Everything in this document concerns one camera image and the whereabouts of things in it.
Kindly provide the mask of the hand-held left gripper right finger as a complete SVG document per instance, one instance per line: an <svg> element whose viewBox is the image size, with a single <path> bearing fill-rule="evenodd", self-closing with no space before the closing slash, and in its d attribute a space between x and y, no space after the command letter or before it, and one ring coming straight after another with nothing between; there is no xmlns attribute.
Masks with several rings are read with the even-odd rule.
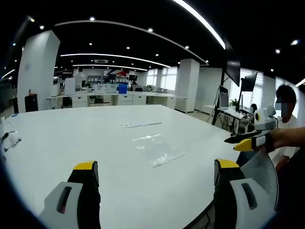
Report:
<svg viewBox="0 0 305 229"><path fill-rule="evenodd" d="M214 228L263 229L276 215L278 179L269 158L252 158L243 166L214 161Z"/></svg>

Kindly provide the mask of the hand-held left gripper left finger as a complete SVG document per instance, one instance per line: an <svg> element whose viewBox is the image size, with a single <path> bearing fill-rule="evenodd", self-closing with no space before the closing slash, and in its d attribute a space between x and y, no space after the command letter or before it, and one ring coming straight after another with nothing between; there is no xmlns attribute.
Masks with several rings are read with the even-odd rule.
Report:
<svg viewBox="0 0 305 229"><path fill-rule="evenodd" d="M76 165L45 198L38 219L48 229L100 229L98 162Z"/></svg>

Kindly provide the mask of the person's right hand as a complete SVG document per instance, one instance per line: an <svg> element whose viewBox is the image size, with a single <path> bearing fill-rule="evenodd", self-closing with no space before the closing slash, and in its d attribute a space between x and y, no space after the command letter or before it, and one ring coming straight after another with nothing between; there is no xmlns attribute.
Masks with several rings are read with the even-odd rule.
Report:
<svg viewBox="0 0 305 229"><path fill-rule="evenodd" d="M273 129L266 135L265 152L270 153L275 149L293 146L291 139L292 129Z"/></svg>

